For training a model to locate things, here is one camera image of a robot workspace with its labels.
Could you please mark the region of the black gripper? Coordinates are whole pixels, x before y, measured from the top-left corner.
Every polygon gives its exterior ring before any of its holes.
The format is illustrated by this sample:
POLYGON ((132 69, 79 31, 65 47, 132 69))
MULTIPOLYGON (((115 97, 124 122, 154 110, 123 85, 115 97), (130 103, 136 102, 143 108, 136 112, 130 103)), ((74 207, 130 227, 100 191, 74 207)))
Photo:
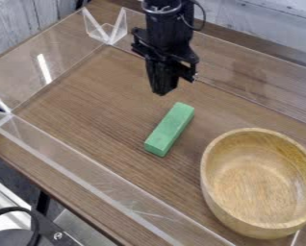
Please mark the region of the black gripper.
POLYGON ((152 93, 171 92, 179 78, 192 82, 199 58, 190 48, 195 0, 143 0, 144 28, 134 27, 132 51, 146 59, 152 93))

